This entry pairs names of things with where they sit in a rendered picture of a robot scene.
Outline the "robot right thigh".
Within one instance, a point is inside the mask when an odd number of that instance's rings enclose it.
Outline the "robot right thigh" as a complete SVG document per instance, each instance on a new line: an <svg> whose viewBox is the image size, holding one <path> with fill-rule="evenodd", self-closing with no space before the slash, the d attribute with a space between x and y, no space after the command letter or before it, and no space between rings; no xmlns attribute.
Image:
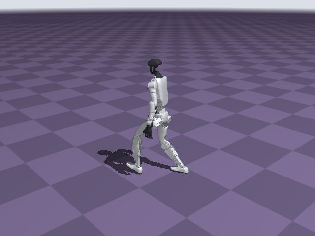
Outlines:
<svg viewBox="0 0 315 236"><path fill-rule="evenodd" d="M162 149L167 150L170 148L170 143L165 140L165 137L167 135L167 123L169 124L171 122L171 116L168 115L168 121L165 124L162 124L160 126L157 127L157 133L158 133L158 138L159 138L159 142L161 144Z"/></svg>

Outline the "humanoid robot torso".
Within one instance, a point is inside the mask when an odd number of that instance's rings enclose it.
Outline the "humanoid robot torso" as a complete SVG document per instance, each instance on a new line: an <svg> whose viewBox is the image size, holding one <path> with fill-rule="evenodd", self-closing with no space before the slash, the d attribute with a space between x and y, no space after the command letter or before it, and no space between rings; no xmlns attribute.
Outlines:
<svg viewBox="0 0 315 236"><path fill-rule="evenodd" d="M155 118L160 118L162 120L161 124L165 124L168 121L168 112L165 111L165 105L168 103L168 90L167 81L163 76L162 78L156 78L154 76L150 81L156 80L157 88L157 113L155 113Z"/></svg>

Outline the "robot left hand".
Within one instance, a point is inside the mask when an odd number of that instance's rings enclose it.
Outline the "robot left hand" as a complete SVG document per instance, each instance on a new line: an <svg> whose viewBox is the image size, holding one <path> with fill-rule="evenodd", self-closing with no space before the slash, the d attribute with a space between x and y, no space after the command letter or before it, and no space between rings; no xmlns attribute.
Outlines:
<svg viewBox="0 0 315 236"><path fill-rule="evenodd" d="M145 137L147 138L152 138L152 129L151 127L153 127L153 122L151 123L151 126L147 125L147 127L144 129L143 133L145 133Z"/></svg>

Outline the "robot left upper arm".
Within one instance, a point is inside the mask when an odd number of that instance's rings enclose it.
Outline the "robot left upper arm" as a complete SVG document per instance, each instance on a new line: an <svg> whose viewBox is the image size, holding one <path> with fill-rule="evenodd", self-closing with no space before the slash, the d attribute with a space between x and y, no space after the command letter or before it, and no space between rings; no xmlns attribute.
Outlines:
<svg viewBox="0 0 315 236"><path fill-rule="evenodd" d="M157 83L156 80L150 81L148 83L148 89L150 93L151 102L154 103L154 107L157 106L157 93L156 93Z"/></svg>

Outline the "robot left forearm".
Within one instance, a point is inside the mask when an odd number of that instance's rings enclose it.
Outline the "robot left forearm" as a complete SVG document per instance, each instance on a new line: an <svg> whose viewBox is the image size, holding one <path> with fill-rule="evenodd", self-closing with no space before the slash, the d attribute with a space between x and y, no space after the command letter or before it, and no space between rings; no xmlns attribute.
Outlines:
<svg viewBox="0 0 315 236"><path fill-rule="evenodd" d="M151 126L151 123L154 121L154 116L155 116L155 107L154 107L154 103L150 102L149 103L149 116L148 116L148 121L147 121L147 125Z"/></svg>

